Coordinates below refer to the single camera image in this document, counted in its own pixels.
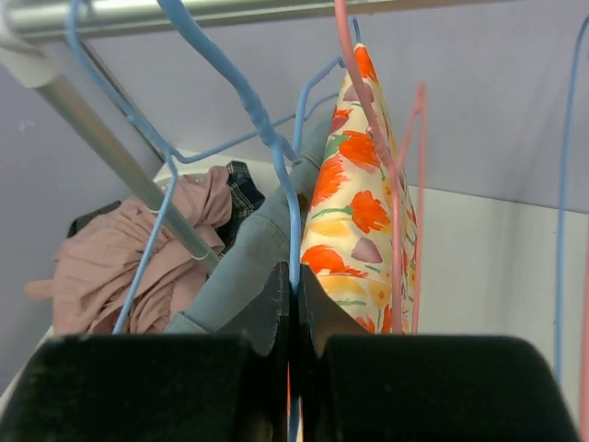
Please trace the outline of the navy plaid skirt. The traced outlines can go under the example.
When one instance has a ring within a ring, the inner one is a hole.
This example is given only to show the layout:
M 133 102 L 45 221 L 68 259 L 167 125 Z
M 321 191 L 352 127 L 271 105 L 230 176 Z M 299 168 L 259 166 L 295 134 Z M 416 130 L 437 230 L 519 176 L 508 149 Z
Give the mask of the navy plaid skirt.
M 231 161 L 226 167 L 232 210 L 230 220 L 216 229 L 218 236 L 225 244 L 225 248 L 220 253 L 221 257 L 234 245 L 243 221 L 257 211 L 265 201 L 265 196 L 257 188 L 245 162 Z

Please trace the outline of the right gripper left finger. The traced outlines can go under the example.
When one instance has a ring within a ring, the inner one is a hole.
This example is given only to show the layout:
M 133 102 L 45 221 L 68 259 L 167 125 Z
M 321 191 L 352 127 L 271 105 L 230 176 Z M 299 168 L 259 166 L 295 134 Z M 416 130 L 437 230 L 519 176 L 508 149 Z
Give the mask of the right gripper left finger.
M 289 333 L 290 284 L 287 262 L 278 262 L 260 293 L 216 334 L 245 339 L 260 356 L 286 354 Z

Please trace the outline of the light blue denim skirt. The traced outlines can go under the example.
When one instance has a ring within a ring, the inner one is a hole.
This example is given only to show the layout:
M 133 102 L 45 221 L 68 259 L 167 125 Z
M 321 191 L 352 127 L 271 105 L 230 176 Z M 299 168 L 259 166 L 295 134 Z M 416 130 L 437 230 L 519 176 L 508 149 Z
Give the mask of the light blue denim skirt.
M 323 163 L 332 112 L 324 111 L 305 124 L 301 156 L 289 178 L 303 200 L 301 221 L 312 199 Z M 242 222 L 234 245 L 215 268 L 191 305 L 174 315 L 166 333 L 216 332 L 263 289 L 278 262 L 290 251 L 290 216 L 286 195 L 277 187 L 261 207 Z

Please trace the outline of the pink wire hanger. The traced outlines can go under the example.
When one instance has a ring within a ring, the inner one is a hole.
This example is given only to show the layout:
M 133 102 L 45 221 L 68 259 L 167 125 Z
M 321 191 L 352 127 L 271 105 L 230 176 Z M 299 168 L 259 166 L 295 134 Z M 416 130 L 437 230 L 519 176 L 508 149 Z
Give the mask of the pink wire hanger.
M 401 318 L 401 288 L 403 276 L 403 220 L 400 202 L 400 179 L 403 172 L 406 155 L 410 147 L 410 140 L 413 134 L 413 124 L 420 123 L 419 132 L 419 166 L 418 166 L 418 203 L 416 213 L 415 240 L 415 287 L 413 293 L 413 308 L 410 322 L 410 330 L 413 334 L 419 330 L 421 288 L 422 288 L 422 250 L 423 250 L 423 221 L 424 221 L 424 185 L 426 177 L 427 159 L 427 90 L 426 85 L 421 82 L 415 92 L 413 108 L 404 138 L 401 142 L 397 156 L 393 155 L 393 149 L 387 145 L 386 138 L 382 135 L 380 124 L 374 112 L 372 101 L 366 89 L 360 72 L 359 64 L 353 52 L 347 4 L 344 1 L 334 3 L 335 19 L 340 41 L 341 53 L 346 69 L 352 81 L 352 86 L 360 101 L 364 115 L 368 121 L 367 130 L 375 143 L 376 153 L 379 155 L 383 165 L 387 168 L 391 185 L 391 210 L 392 210 L 392 301 L 395 318 L 393 330 L 395 333 L 402 332 Z
M 588 298 L 589 298 L 589 253 L 585 248 L 585 273 L 583 287 L 583 316 L 581 330 L 581 368 L 579 397 L 579 426 L 581 440 L 588 440 Z

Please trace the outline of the pink pleated skirt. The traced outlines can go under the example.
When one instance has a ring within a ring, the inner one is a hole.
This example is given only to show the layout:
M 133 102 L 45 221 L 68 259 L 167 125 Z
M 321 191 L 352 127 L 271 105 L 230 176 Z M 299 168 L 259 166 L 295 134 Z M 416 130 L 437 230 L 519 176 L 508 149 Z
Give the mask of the pink pleated skirt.
M 217 230 L 232 213 L 228 178 L 225 166 L 210 168 L 200 179 L 182 177 L 172 198 L 214 253 L 225 247 Z M 25 287 L 27 296 L 52 301 L 54 333 L 112 333 L 155 219 L 155 213 L 132 197 L 63 242 L 53 257 L 52 278 Z M 162 332 L 174 314 L 192 303 L 207 275 L 202 263 L 161 228 L 122 332 Z

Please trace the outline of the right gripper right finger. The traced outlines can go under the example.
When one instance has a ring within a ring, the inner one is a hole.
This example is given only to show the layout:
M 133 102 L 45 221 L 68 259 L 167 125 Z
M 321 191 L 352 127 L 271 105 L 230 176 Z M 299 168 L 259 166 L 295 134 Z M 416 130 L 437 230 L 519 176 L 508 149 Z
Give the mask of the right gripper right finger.
M 298 290 L 298 333 L 305 358 L 319 359 L 332 336 L 369 332 L 327 295 L 310 267 L 302 265 Z

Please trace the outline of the dark grey dotted skirt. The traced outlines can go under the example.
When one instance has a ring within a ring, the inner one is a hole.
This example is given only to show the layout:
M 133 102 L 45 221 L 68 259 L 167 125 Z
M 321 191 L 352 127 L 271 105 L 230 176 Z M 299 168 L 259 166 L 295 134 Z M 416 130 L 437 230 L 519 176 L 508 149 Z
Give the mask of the dark grey dotted skirt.
M 73 237 L 81 229 L 83 229 L 85 226 L 87 226 L 93 219 L 95 219 L 96 217 L 98 217 L 100 215 L 105 215 L 105 214 L 108 214 L 108 213 L 114 211 L 120 205 L 121 205 L 121 201 L 114 201 L 110 204 L 100 207 L 99 209 L 96 209 L 93 212 L 90 212 L 90 213 L 87 213 L 87 214 L 84 214 L 84 215 L 81 215 L 81 216 L 75 218 L 68 228 L 68 232 L 67 232 L 66 237 L 67 238 Z

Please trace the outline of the orange floral skirt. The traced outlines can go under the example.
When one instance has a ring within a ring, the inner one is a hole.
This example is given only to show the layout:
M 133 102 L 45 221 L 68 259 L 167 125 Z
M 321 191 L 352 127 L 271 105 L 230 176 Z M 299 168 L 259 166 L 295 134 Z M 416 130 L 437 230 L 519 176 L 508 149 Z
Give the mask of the orange floral skirt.
M 309 206 L 301 261 L 326 294 L 366 330 L 409 334 L 417 217 L 409 190 L 401 183 L 401 292 L 395 300 L 391 196 L 387 168 L 376 153 L 352 81 L 345 76 Z

